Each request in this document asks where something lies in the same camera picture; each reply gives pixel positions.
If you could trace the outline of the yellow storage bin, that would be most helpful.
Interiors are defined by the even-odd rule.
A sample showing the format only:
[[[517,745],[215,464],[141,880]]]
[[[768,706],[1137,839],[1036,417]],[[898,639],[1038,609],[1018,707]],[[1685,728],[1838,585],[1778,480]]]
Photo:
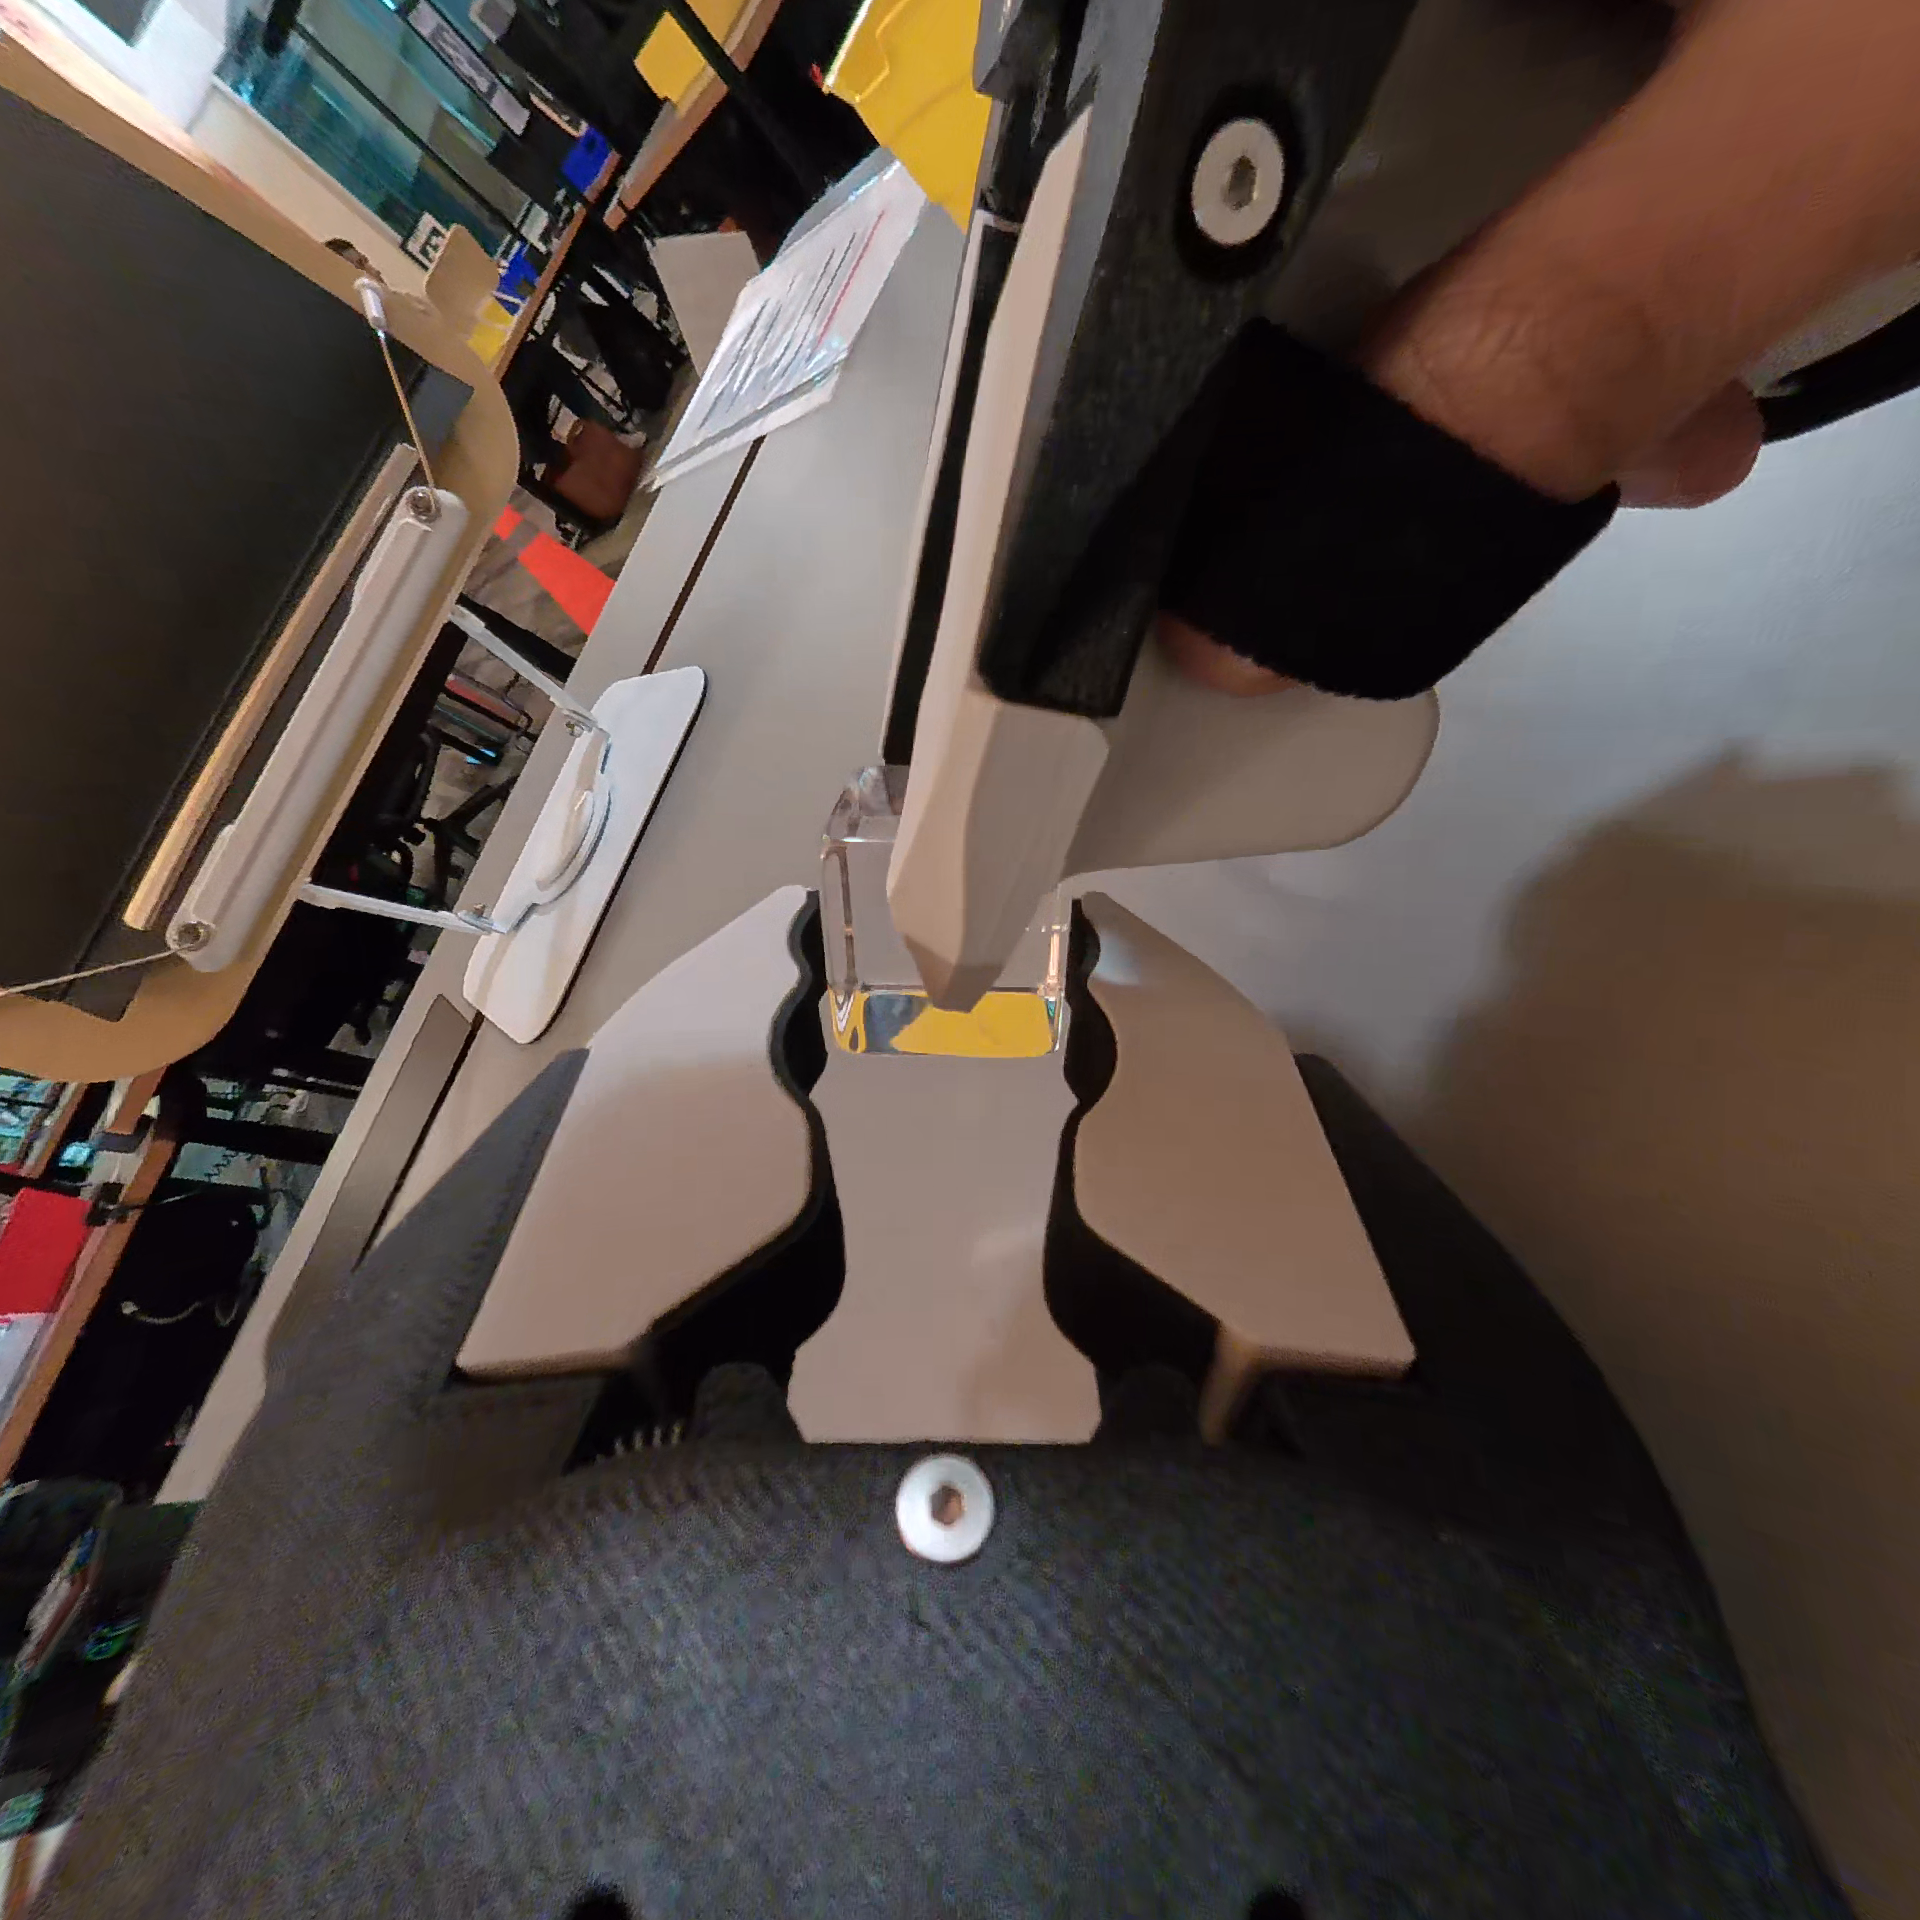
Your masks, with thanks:
[[[707,35],[732,52],[739,24],[752,4],[689,4],[689,10],[700,16]],[[633,67],[636,78],[673,108],[687,108],[691,93],[712,78],[712,67],[701,58],[694,40],[670,12],[661,12],[652,24],[649,35],[636,50]]]

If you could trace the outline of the orange plastic object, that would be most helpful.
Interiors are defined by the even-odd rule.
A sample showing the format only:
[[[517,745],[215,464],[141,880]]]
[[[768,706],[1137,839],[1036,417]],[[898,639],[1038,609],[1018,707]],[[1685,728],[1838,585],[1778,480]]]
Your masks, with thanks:
[[[517,506],[501,508],[494,539],[520,575],[551,600],[579,633],[592,633],[612,605],[614,578],[584,551],[536,527]]]

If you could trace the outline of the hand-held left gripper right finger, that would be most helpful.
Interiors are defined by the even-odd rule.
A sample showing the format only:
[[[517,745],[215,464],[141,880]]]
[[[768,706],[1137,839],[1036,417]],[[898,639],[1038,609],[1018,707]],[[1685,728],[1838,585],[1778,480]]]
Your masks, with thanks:
[[[1230,1439],[1266,1378],[1401,1380],[1413,1334],[1284,1033],[1158,927],[1075,904],[1045,1307],[1099,1400],[1181,1380]]]

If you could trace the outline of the tan backed monitor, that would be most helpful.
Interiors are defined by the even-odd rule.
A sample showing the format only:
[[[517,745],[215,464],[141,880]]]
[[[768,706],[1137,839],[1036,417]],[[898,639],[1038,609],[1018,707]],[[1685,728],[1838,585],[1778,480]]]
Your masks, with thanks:
[[[3,4],[3,1068],[238,1009],[517,475],[435,266],[380,293]]]

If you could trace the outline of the yellow plastic bin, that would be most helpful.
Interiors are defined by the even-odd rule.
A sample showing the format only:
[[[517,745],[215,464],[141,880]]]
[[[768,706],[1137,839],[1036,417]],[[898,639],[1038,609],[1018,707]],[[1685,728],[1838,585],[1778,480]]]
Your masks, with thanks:
[[[863,4],[827,87],[966,231],[994,103],[972,87],[981,4]]]

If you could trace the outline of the clear acrylic cube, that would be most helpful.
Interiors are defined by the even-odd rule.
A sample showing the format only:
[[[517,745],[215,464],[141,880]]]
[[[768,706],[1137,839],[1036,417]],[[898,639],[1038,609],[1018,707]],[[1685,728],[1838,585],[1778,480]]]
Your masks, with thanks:
[[[818,916],[830,1029],[843,1050],[884,1057],[1036,1061],[1064,1038],[1069,896],[1050,891],[966,1011],[930,1001],[884,896],[909,772],[873,763],[838,794],[823,830]]]

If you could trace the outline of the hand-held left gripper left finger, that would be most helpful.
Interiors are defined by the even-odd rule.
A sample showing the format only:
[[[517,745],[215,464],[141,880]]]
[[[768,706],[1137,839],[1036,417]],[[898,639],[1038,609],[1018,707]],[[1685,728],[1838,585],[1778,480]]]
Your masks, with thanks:
[[[782,884],[596,1029],[462,1334],[466,1378],[636,1357],[818,1216],[818,947],[815,891]]]

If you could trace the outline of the white monitor stand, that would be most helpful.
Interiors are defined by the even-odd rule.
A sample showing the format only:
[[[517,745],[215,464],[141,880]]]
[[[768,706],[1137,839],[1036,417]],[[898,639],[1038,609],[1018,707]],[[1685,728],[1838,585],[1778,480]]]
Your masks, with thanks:
[[[462,999],[517,1044],[558,1018],[631,856],[707,703],[700,665],[617,679],[595,706],[513,646],[479,609],[455,628],[536,687],[569,733],[564,763],[491,909],[417,909],[307,880],[300,904],[477,933]]]

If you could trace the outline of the laminated paper sheet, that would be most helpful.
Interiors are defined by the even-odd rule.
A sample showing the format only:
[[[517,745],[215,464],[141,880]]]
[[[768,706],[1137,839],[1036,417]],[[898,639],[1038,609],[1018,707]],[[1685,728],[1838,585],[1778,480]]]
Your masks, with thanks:
[[[926,195],[891,161],[739,293],[649,485],[714,464],[831,397]]]

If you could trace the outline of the person's right hand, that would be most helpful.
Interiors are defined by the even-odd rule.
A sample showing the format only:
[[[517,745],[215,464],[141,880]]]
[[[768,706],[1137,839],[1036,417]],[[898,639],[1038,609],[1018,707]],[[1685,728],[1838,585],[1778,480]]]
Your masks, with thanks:
[[[1744,372],[1916,260],[1916,4],[1689,4],[1637,97],[1355,345],[1249,325],[1158,649],[1264,696],[1427,692],[1619,506],[1737,491]]]

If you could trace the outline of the red box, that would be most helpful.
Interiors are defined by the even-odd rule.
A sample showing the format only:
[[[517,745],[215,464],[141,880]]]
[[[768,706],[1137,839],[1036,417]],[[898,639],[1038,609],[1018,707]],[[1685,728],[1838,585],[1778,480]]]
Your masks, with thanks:
[[[88,1241],[88,1197],[63,1189],[17,1189],[3,1204],[3,1319],[58,1310]]]

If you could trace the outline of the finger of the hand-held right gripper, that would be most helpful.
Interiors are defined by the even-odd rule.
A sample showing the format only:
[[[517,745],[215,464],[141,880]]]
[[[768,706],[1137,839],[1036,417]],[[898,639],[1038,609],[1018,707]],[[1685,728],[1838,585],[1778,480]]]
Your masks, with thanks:
[[[977,668],[1015,522],[1015,459],[1043,323],[1064,287],[1092,112],[1045,157],[981,366],[930,675],[889,864],[896,929],[946,1009],[997,985],[1061,880],[1211,858],[1321,853],[1383,823],[1434,755],[1441,703],[1289,687],[1235,700],[1146,646],[1118,717],[1022,707]]]

